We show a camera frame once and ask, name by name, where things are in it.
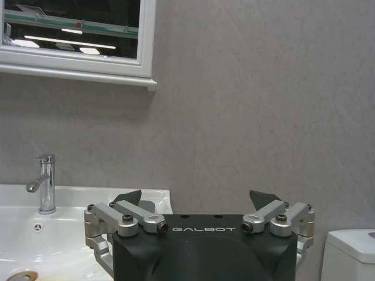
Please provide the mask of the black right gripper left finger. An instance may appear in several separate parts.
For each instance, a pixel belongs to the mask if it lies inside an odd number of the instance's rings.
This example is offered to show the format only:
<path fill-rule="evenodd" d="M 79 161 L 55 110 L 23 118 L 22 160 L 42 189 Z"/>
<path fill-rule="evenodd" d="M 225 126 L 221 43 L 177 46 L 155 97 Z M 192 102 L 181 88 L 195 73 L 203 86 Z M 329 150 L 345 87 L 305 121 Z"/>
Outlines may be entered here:
<path fill-rule="evenodd" d="M 99 265 L 114 277 L 114 261 L 108 245 L 113 243 L 113 234 L 120 237 L 134 237 L 140 228 L 150 234 L 164 234 L 166 219 L 141 208 L 142 191 L 119 194 L 108 203 L 90 204 L 84 211 L 86 245 L 94 251 Z"/>

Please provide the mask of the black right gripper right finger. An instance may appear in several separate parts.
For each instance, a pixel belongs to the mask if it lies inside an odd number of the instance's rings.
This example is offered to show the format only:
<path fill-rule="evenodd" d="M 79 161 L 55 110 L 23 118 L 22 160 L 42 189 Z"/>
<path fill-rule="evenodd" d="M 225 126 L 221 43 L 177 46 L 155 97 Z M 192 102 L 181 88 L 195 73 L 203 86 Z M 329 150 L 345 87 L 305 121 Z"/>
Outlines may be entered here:
<path fill-rule="evenodd" d="M 297 272 L 314 242 L 315 211 L 275 194 L 250 190 L 255 207 L 241 220 L 242 272 Z"/>

